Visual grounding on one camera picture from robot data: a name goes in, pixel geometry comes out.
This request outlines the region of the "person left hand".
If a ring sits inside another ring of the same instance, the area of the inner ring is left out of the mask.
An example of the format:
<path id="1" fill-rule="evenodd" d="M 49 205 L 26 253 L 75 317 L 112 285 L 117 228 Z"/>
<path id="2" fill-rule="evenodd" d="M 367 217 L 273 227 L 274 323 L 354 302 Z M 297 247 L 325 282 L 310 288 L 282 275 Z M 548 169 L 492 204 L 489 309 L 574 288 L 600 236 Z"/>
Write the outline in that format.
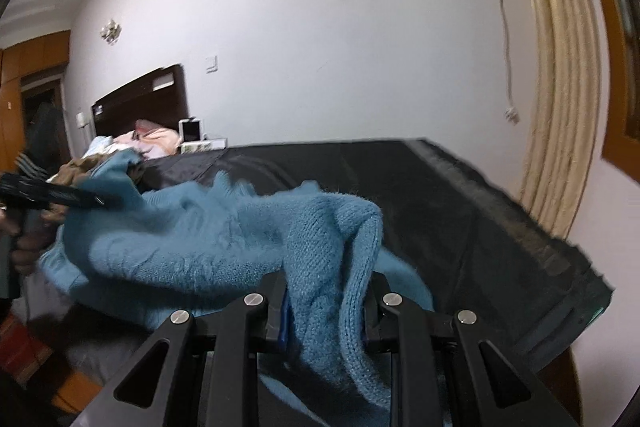
<path id="1" fill-rule="evenodd" d="M 35 217 L 32 225 L 20 225 L 6 210 L 1 210 L 1 232 L 9 236 L 9 257 L 15 271 L 29 277 L 37 271 L 39 259 L 56 241 L 61 223 Z"/>

